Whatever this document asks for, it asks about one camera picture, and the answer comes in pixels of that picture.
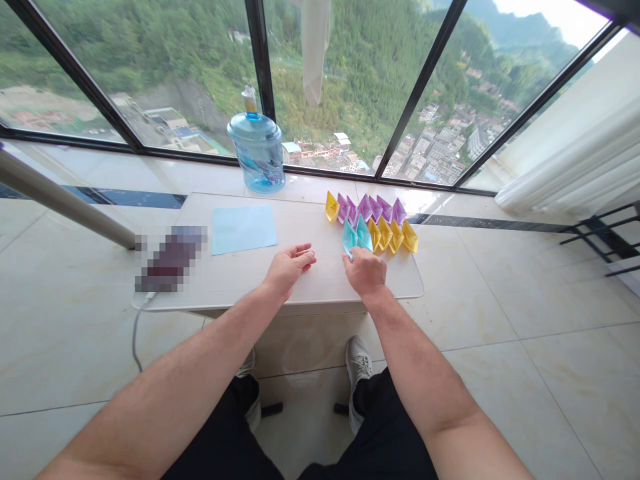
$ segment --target square paper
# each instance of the square paper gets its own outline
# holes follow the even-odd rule
[[[277,245],[271,205],[213,210],[211,254]]]

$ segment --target hand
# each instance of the hand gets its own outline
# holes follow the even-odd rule
[[[353,261],[346,253],[342,254],[342,260],[345,263],[345,273],[349,283],[360,298],[384,287],[387,278],[385,261],[360,247],[354,247],[350,252],[353,255]]]
[[[317,261],[315,252],[309,250],[310,243],[292,245],[275,254],[269,271],[262,284],[272,294],[280,296],[283,301],[293,293],[293,286],[303,272],[309,270]]]

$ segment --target left hand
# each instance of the left hand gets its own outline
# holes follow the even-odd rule
[[[262,282],[267,290],[283,298],[283,301],[288,300],[300,275],[317,261],[315,252],[310,248],[310,243],[300,243],[276,253]]]

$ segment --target white table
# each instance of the white table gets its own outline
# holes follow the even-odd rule
[[[215,208],[265,204],[273,207],[278,245],[211,255]],[[203,244],[201,257],[195,261],[182,291],[158,293],[146,308],[148,311],[198,311],[200,315],[216,318],[262,282],[278,250],[308,241],[318,262],[302,274],[278,316],[365,311],[344,273],[343,226],[327,221],[324,204],[192,193],[175,224],[206,225],[207,243]],[[387,251],[381,256],[387,262],[387,286],[396,298],[424,295],[413,254],[402,247],[396,255]],[[144,296],[135,294],[134,307],[140,307]]]

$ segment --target purple paper boat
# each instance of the purple paper boat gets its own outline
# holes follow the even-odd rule
[[[378,223],[380,216],[382,216],[382,205],[378,204],[371,196],[369,197],[369,202],[371,204],[371,218],[374,223]]]
[[[391,218],[398,222],[398,225],[402,225],[405,218],[407,218],[407,212],[405,212],[405,208],[400,203],[400,199],[396,199],[393,204],[393,209],[391,210]]]
[[[387,223],[391,223],[391,206],[390,204],[388,204],[384,198],[382,198],[380,195],[378,195],[378,200],[377,200],[377,204],[380,205],[380,208],[382,208],[382,218],[384,218]]]
[[[340,210],[338,210],[338,222],[344,223],[349,215],[349,204],[340,193],[338,193],[338,205],[340,205]]]
[[[355,230],[355,228],[358,226],[358,216],[360,214],[358,213],[358,207],[356,207],[355,203],[353,202],[353,200],[349,198],[348,195],[347,195],[347,209],[348,209],[347,220]]]
[[[362,215],[365,223],[368,222],[373,215],[373,208],[371,207],[372,200],[373,199],[370,196],[365,194],[365,196],[362,197],[362,200],[360,200],[360,205],[358,205],[358,213]]]

